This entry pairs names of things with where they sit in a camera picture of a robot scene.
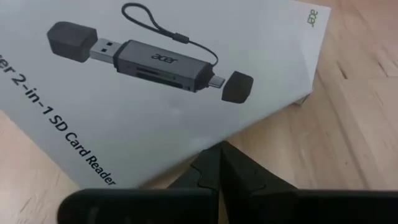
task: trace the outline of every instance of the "black plastic object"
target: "black plastic object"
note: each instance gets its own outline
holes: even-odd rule
[[[82,190],[58,209],[59,224],[218,223],[220,147],[204,150],[168,189]]]
[[[90,57],[90,49],[98,41],[94,28],[71,22],[58,22],[47,32],[54,54],[77,62],[85,62]]]
[[[300,190],[227,142],[202,151],[168,189],[77,192],[58,223],[214,224],[219,185],[232,224],[398,223],[398,192]]]
[[[244,103],[250,95],[253,77],[235,71],[226,82],[222,100],[232,103]]]

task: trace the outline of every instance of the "wood grain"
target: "wood grain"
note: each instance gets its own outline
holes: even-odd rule
[[[314,92],[228,140],[300,188],[398,189],[398,1],[305,2],[332,8]],[[77,185],[2,112],[0,152],[0,223],[55,223]],[[142,187],[168,186],[189,163]]]

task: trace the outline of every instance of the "usb card reader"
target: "usb card reader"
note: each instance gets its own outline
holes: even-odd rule
[[[130,17],[126,13],[126,8],[131,6],[145,10],[154,27]],[[215,88],[223,86],[225,79],[213,73],[218,57],[212,50],[191,41],[187,36],[170,32],[159,26],[150,10],[142,4],[126,3],[122,7],[122,14],[126,19],[143,28],[208,51],[215,56],[216,62],[211,64],[136,40],[118,43],[99,39],[96,29],[71,22],[57,22],[47,32],[52,52],[77,62],[85,62],[92,58],[111,63],[119,73],[194,93],[209,86]],[[222,100],[244,103],[251,92],[253,78],[238,72],[231,77],[234,78],[228,80],[226,85],[229,88],[227,88],[228,91],[223,92]]]

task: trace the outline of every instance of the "wooden table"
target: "wooden table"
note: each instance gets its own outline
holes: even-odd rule
[[[398,189],[398,1],[306,2],[332,8],[314,92],[229,141],[299,188]],[[77,185],[4,113],[0,152],[0,223],[55,223]]]

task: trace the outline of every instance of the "product box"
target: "product box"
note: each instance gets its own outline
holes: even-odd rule
[[[138,2],[218,64],[126,2],[0,2],[0,110],[80,187],[136,187],[311,92],[328,8]]]

